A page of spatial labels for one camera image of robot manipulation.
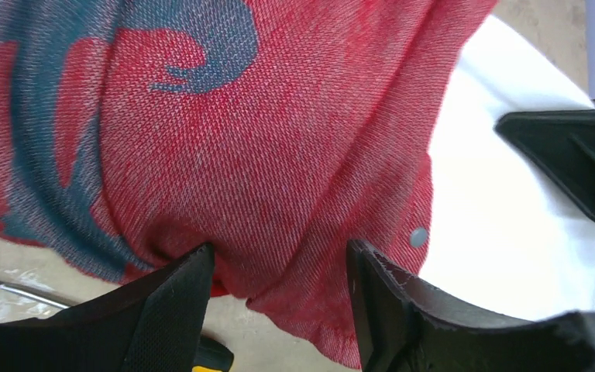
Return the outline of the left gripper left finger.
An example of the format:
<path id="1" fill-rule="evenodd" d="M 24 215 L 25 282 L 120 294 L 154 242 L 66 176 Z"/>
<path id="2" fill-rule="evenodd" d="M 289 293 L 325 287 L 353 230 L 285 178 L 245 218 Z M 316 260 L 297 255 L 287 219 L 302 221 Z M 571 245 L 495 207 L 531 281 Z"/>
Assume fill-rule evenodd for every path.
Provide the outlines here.
<path id="1" fill-rule="evenodd" d="M 214 265 L 203 244 L 47 319 L 0 323 L 0 371 L 190 371 Z"/>

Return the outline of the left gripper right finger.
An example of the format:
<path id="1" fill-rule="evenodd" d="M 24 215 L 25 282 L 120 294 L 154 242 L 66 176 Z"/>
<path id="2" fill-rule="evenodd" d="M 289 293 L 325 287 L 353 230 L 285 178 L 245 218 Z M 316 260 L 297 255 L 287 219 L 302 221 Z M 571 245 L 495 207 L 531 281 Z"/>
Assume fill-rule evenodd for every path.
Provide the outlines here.
<path id="1" fill-rule="evenodd" d="M 595 312 L 529 322 L 472 305 L 348 242 L 364 371 L 595 371 Z"/>

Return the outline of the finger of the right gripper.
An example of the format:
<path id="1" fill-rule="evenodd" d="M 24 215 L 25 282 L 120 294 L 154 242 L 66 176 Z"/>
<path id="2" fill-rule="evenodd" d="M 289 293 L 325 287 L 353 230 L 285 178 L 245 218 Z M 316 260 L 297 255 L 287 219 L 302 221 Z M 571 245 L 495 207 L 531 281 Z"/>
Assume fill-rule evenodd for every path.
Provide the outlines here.
<path id="1" fill-rule="evenodd" d="M 495 130 L 595 222 L 595 109 L 510 112 Z"/>

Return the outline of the white pillow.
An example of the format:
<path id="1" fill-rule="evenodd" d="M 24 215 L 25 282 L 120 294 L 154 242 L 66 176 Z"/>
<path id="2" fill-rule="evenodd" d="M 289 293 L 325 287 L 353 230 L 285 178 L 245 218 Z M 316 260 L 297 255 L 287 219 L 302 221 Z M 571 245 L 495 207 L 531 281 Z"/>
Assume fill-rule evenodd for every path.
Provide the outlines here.
<path id="1" fill-rule="evenodd" d="M 595 311 L 595 223 L 503 141 L 508 112 L 589 109 L 590 97 L 490 16 L 463 47 L 435 124 L 427 282 L 539 320 Z"/>

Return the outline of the red pillowcase with grey print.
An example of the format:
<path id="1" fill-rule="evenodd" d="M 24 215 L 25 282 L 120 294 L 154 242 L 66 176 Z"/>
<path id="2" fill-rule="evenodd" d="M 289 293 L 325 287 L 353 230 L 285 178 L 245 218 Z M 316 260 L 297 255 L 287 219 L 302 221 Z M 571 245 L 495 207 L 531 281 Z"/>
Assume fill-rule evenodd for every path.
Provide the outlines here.
<path id="1" fill-rule="evenodd" d="M 216 294 L 360 365 L 346 243 L 418 271 L 428 145 L 492 1 L 0 1 L 0 237 Z"/>

